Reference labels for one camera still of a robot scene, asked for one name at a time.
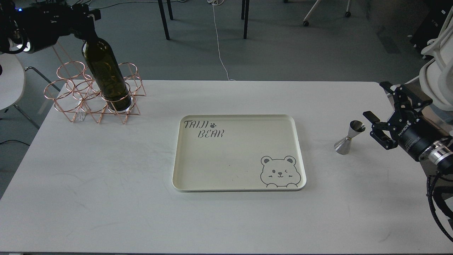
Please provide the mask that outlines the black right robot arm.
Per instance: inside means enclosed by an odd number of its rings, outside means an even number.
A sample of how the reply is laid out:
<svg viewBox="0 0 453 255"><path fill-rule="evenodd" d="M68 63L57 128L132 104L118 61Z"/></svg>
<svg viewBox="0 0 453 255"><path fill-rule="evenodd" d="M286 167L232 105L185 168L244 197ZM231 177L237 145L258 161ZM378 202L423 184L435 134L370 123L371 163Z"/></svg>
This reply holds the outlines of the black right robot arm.
<svg viewBox="0 0 453 255"><path fill-rule="evenodd" d="M423 115L422 110L432 104L432 99L417 85L394 86L390 82L380 82L379 85L392 96L394 111L386 122L380 121L371 111L363 113L372 124L370 136L384 149L400 146L415 161L435 164L435 173L427 176L426 197L437 226L452 240L436 213L437 207L452 219L452 210L443 199L443 194L452 194L452 187L437 184L438 180L452 182L447 178L452 175L452 136Z"/></svg>

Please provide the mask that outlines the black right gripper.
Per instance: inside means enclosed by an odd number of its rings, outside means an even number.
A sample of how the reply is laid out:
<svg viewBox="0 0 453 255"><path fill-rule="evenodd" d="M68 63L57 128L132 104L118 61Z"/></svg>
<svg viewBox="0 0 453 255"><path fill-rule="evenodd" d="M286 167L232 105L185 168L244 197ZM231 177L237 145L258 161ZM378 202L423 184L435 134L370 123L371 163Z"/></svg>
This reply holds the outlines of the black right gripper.
<svg viewBox="0 0 453 255"><path fill-rule="evenodd" d="M425 94L416 82L393 85L380 82L379 85L391 94L394 112L387 122L382 122L372 111L363 116L372 123L370 136L384 149L401 146L415 161L424 160L423 154L435 142L448 145L448 133L427 118L420 118L421 111L432 104L432 98Z"/></svg>

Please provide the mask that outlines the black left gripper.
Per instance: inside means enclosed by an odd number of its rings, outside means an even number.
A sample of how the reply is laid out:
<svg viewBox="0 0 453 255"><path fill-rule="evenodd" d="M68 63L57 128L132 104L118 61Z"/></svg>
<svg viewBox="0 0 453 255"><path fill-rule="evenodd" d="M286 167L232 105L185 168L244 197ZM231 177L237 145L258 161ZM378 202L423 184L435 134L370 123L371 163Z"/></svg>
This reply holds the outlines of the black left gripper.
<svg viewBox="0 0 453 255"><path fill-rule="evenodd" d="M85 41L97 38L95 22L101 19L99 9L87 4L32 4L21 11L21 27L27 37L26 53L34 53L55 45L62 36L71 34Z"/></svg>

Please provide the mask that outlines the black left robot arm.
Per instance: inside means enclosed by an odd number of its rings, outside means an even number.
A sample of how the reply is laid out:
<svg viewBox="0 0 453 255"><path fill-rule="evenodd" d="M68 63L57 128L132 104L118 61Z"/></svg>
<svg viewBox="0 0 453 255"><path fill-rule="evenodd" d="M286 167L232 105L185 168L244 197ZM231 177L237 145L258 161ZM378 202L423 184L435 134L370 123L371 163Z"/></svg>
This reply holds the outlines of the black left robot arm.
<svg viewBox="0 0 453 255"><path fill-rule="evenodd" d="M69 5L66 0L36 0L28 7L16 7L12 0L1 1L1 53L35 53L52 47L62 36L96 45L95 31L100 10L86 3Z"/></svg>

